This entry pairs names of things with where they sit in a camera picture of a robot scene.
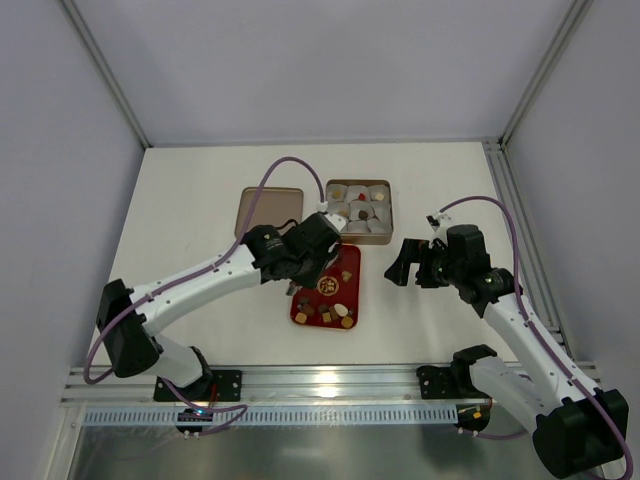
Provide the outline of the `gold tin lid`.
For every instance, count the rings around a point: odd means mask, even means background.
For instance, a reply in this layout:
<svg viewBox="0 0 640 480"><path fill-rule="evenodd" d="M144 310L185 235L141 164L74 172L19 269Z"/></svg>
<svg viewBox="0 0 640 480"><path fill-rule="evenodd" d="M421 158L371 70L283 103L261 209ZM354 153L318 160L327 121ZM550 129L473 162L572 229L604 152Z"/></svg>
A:
<svg viewBox="0 0 640 480"><path fill-rule="evenodd" d="M242 237L242 227L256 194L256 187L242 191L236 218L235 235ZM256 225L282 226L288 220L300 222L303 213L304 193L299 188L265 187L259 196L247 230Z"/></svg>

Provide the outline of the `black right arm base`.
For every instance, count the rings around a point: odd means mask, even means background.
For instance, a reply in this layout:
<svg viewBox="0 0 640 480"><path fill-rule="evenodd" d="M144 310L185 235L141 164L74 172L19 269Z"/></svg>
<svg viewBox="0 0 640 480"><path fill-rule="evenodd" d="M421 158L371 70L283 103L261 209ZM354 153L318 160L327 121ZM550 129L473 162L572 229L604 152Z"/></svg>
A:
<svg viewBox="0 0 640 480"><path fill-rule="evenodd" d="M450 367L423 365L416 369L422 400L481 399L486 395L460 384Z"/></svg>

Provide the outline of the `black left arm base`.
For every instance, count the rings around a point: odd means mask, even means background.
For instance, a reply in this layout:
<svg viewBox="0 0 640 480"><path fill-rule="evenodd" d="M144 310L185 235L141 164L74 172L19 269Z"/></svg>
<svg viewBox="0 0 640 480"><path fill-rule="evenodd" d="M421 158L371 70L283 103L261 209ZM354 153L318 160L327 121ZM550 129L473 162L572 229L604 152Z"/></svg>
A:
<svg viewBox="0 0 640 480"><path fill-rule="evenodd" d="M239 402L242 380L243 372L241 370L214 369L210 377L197 380L185 388L175 387L175 390L182 398L191 402ZM153 400L155 402L177 402L180 398L158 377Z"/></svg>

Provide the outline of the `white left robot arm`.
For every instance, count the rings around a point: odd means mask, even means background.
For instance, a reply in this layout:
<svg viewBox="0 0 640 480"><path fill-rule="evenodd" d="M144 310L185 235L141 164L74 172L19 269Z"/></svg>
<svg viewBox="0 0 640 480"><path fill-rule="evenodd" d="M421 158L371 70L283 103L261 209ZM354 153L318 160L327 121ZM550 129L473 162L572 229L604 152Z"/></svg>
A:
<svg viewBox="0 0 640 480"><path fill-rule="evenodd" d="M208 381L211 370L200 351L164 336L173 322L240 290L288 281L312 288L335 261L346 220L316 212L280 232L258 225L225 254L153 283L127 287L108 283L100 300L97 345L111 362L111 374L129 378L152 374L179 389Z"/></svg>

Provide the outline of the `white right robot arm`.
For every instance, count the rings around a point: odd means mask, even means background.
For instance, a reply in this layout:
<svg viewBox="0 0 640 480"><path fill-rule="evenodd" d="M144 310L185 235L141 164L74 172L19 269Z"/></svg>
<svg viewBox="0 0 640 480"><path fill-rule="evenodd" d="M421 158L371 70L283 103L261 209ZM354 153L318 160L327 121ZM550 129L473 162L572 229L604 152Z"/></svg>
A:
<svg viewBox="0 0 640 480"><path fill-rule="evenodd" d="M431 240L404 240L384 276L405 286L413 265L416 285L455 288L519 360L524 376L478 345L455 353L452 366L460 389L488 395L519 421L553 476L564 479L627 455L626 400L602 390L554 341L514 275L492 266L477 226L440 225Z"/></svg>

